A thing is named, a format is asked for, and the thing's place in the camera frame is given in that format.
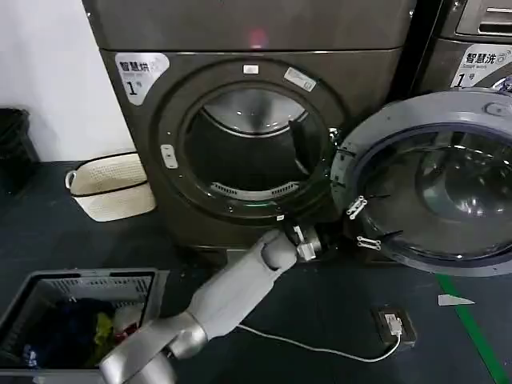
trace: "white cable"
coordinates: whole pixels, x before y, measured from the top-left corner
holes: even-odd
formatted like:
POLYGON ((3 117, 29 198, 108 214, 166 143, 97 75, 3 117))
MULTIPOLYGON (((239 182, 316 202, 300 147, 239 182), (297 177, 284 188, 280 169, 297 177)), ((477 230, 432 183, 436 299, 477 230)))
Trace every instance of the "white cable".
POLYGON ((380 356, 378 358, 360 358, 359 356, 353 356, 352 354, 346 354, 344 352, 340 352, 339 350, 329 350, 327 348, 315 348, 312 346, 307 346, 306 344, 302 344, 301 342, 296 342, 295 340, 289 340, 288 338, 282 338, 281 336, 274 336, 272 334, 264 334, 263 332, 260 332, 259 330, 253 330, 252 328, 249 328, 248 326, 244 326, 242 324, 237 325, 238 328, 241 328, 243 330, 247 330, 253 334, 256 334, 258 336, 262 336, 264 338, 271 338, 273 340, 278 340, 279 342, 287 342, 289 344, 293 344, 294 346, 299 346, 301 348, 304 348, 306 350, 312 350, 313 352, 323 352, 326 354, 336 354, 338 356, 342 356, 344 358, 352 358, 353 360, 358 360, 360 362, 380 362, 381 360, 384 360, 385 358, 389 357, 393 352, 396 351, 398 346, 400 345, 400 334, 397 334, 397 342, 394 344, 393 348, 391 348, 389 351, 387 351, 383 356, 380 356))

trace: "white paper scrap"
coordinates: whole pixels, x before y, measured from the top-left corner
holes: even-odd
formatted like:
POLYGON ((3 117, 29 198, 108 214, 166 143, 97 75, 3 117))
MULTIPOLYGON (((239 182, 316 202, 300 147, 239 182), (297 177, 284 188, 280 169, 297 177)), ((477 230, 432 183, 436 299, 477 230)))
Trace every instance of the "white paper scrap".
POLYGON ((458 298, 457 296, 453 296, 451 294, 440 294, 438 296, 438 304, 439 306, 460 306, 474 304, 474 302, 468 300, 467 298, 458 298))

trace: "round drum opening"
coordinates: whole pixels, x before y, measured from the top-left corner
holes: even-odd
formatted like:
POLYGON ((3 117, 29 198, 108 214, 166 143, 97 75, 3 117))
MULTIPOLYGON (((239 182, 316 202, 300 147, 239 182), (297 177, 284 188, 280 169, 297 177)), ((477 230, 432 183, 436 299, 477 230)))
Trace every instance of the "round drum opening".
POLYGON ((274 200, 297 191, 314 172, 322 155, 320 121, 283 94, 232 90, 192 118, 184 153, 196 178, 216 194, 274 200))
POLYGON ((362 216, 389 246, 468 261, 512 245, 512 147, 454 128, 382 144, 363 166, 362 216))

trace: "door hinge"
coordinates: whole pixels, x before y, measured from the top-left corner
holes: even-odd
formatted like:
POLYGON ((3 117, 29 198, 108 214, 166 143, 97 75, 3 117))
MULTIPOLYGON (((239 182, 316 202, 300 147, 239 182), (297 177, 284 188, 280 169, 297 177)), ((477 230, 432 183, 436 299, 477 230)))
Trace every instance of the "door hinge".
POLYGON ((369 248, 371 250, 381 250, 380 240, 372 240, 371 238, 364 238, 363 236, 357 236, 358 246, 363 248, 369 248))
POLYGON ((364 196, 359 196, 355 202, 350 204, 349 209, 346 210, 346 214, 350 216, 350 220, 354 220, 355 217, 362 211, 365 205, 368 204, 368 200, 364 196))

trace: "green floor line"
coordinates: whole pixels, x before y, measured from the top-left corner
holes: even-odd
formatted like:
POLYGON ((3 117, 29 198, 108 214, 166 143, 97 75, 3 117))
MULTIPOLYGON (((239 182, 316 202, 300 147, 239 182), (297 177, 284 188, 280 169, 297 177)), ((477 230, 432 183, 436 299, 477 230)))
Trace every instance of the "green floor line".
MULTIPOLYGON (((436 274, 436 277, 438 278, 439 285, 442 290, 444 290, 445 294, 459 296, 450 277, 441 274, 436 274)), ((506 376, 506 372, 503 369, 502 364, 496 358, 492 348, 480 331, 478 324, 474 320, 473 316, 471 316, 469 308, 467 306, 455 306, 455 312, 457 312, 458 318, 460 318, 464 328, 466 328, 466 332, 470 336, 471 340, 473 340, 473 344, 476 346, 480 357, 486 364, 494 382, 496 384, 508 384, 510 381, 506 376)))

